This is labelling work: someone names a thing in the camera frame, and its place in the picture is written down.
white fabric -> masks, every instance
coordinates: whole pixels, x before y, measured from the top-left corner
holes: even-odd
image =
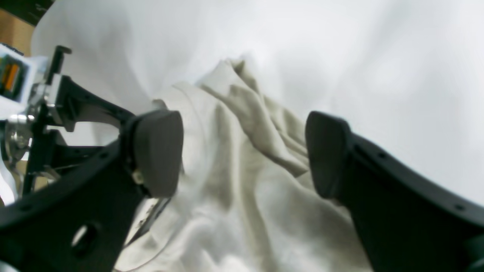
[[[150,96],[250,56],[269,97],[301,119],[346,118],[432,181],[484,204],[481,0],[63,0],[34,54],[140,113]]]
[[[184,174],[118,270],[370,270],[348,214],[314,191],[304,124],[256,86],[245,62],[225,61],[200,88],[155,95],[181,112]]]

hole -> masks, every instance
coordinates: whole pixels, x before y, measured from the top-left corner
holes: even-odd
[[[76,257],[84,257],[93,248],[97,239],[98,231],[92,224],[82,225],[74,234],[71,246],[72,253]]]
[[[28,212],[28,211],[32,210],[32,205],[31,204],[24,205],[24,206],[20,207],[20,210],[23,211],[23,212]]]
[[[460,212],[462,212],[462,211],[464,211],[466,209],[466,208],[464,208],[464,206],[459,205],[459,204],[456,204],[454,207],[455,207],[456,210],[458,210]]]

white cloth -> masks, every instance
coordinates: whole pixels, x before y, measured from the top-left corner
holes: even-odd
[[[121,271],[369,271],[347,213],[317,196],[304,124],[243,61],[155,95],[184,123],[177,194]]]
[[[135,113],[179,81],[250,56],[266,95],[347,119],[430,180],[484,205],[481,0],[63,0],[34,54]]]

orange component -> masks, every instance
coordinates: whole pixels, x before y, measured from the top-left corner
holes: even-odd
[[[13,86],[14,86],[15,78],[16,78],[18,70],[19,70],[19,66],[17,64],[10,64],[9,68],[10,68],[9,69],[10,71],[8,73],[7,82],[5,83],[5,88],[8,91],[14,91]]]

white backdrop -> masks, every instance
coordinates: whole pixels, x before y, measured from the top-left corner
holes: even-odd
[[[32,51],[71,47],[64,71],[135,113],[162,87],[248,56],[268,95],[301,119],[342,116],[484,203],[483,14],[480,0],[63,0]]]

